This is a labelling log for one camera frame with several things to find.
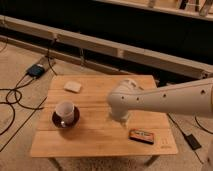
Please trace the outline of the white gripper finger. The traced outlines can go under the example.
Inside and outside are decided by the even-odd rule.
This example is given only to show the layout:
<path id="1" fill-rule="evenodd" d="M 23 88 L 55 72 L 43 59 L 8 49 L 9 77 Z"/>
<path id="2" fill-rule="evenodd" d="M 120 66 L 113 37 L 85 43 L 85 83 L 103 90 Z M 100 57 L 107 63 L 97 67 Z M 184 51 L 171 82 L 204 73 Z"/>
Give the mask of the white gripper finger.
<path id="1" fill-rule="evenodd" d="M 122 127 L 127 127 L 127 125 L 128 125 L 127 121 L 121 121 L 120 124 Z"/>

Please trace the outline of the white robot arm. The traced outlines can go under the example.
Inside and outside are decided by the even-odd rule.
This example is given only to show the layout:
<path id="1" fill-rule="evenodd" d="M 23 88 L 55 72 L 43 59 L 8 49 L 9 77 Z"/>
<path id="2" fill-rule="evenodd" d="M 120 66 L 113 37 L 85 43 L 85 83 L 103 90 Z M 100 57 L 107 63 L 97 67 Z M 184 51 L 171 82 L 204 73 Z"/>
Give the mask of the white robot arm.
<path id="1" fill-rule="evenodd" d="M 130 78 L 108 94 L 109 116 L 125 123 L 131 110 L 213 117 L 213 78 L 145 90 Z"/>

